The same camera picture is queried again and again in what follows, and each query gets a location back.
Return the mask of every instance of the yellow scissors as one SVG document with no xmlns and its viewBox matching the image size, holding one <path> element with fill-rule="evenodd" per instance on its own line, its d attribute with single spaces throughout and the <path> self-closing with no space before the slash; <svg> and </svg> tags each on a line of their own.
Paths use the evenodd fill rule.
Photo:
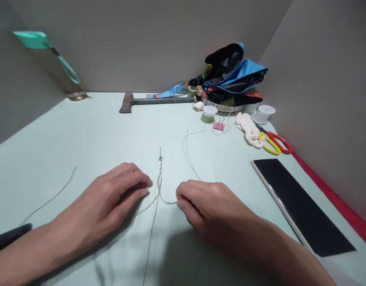
<svg viewBox="0 0 366 286">
<path fill-rule="evenodd" d="M 293 153 L 293 147 L 289 144 L 288 141 L 286 141 L 285 139 L 283 139 L 281 136 L 271 132 L 271 131 L 266 131 L 264 128 L 262 128 L 261 126 L 259 126 L 258 124 L 256 124 L 256 127 L 258 128 L 258 130 L 260 131 L 260 136 L 259 136 L 259 140 L 262 139 L 262 137 L 264 136 L 265 139 L 268 141 L 268 143 L 270 145 L 272 145 L 272 147 L 274 148 L 274 151 L 272 149 L 269 149 L 265 144 L 262 146 L 265 150 L 267 150 L 270 154 L 273 155 L 280 155 L 281 153 L 284 154 L 291 154 Z M 285 145 L 285 148 L 283 148 L 278 142 L 277 139 L 281 140 L 281 142 Z"/>
</svg>

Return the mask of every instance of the hammer handle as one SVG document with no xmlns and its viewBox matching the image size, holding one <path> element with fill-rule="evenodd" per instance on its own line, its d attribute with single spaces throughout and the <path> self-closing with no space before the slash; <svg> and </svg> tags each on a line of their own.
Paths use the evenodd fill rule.
<svg viewBox="0 0 366 286">
<path fill-rule="evenodd" d="M 194 102 L 193 97 L 158 98 L 158 99 L 133 99 L 132 105 L 163 104 L 163 103 L 186 103 Z"/>
</svg>

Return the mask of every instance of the hammer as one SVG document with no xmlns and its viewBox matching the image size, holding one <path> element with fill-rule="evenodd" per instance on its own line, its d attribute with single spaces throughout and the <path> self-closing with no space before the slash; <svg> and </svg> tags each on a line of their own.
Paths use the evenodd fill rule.
<svg viewBox="0 0 366 286">
<path fill-rule="evenodd" d="M 131 113 L 133 105 L 194 102 L 193 97 L 167 97 L 158 99 L 134 99 L 133 93 L 125 93 L 120 113 Z"/>
</svg>

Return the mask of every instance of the white cup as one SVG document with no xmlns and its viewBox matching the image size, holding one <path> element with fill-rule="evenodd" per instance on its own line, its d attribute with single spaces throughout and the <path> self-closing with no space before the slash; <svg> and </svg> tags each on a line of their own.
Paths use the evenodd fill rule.
<svg viewBox="0 0 366 286">
<path fill-rule="evenodd" d="M 275 113 L 275 108 L 270 105 L 260 105 L 252 119 L 257 124 L 264 124 L 268 121 L 269 116 Z"/>
<path fill-rule="evenodd" d="M 245 112 L 246 113 L 253 113 L 256 111 L 257 109 L 257 106 L 259 105 L 260 103 L 255 103 L 255 104 L 247 104 L 247 106 L 245 107 Z"/>
</svg>

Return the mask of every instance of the teal strap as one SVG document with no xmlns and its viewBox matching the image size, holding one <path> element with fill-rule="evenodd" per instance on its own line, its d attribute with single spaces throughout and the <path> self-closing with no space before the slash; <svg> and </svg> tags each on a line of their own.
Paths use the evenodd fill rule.
<svg viewBox="0 0 366 286">
<path fill-rule="evenodd" d="M 62 56 L 58 56 L 57 58 L 61 62 L 61 65 L 63 66 L 64 71 L 69 76 L 71 81 L 73 81 L 76 84 L 79 84 L 80 83 L 80 78 L 77 75 L 77 73 L 74 71 L 74 69 L 65 61 L 65 59 L 63 59 Z"/>
<path fill-rule="evenodd" d="M 73 68 L 66 62 L 65 59 L 56 51 L 56 49 L 52 46 L 46 34 L 43 32 L 36 31 L 14 31 L 15 36 L 23 43 L 23 45 L 30 49 L 51 49 L 52 53 L 57 56 L 61 65 L 63 66 L 64 71 L 68 75 L 68 77 L 76 84 L 80 83 L 80 78 L 77 73 L 73 70 Z"/>
</svg>

